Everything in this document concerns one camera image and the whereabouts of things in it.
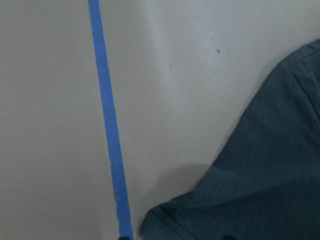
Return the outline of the black printed t-shirt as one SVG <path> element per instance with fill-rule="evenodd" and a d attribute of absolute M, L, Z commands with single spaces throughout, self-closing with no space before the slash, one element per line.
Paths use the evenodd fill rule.
<path fill-rule="evenodd" d="M 206 175 L 151 208 L 144 240 L 320 237 L 320 42 L 272 70 Z"/>

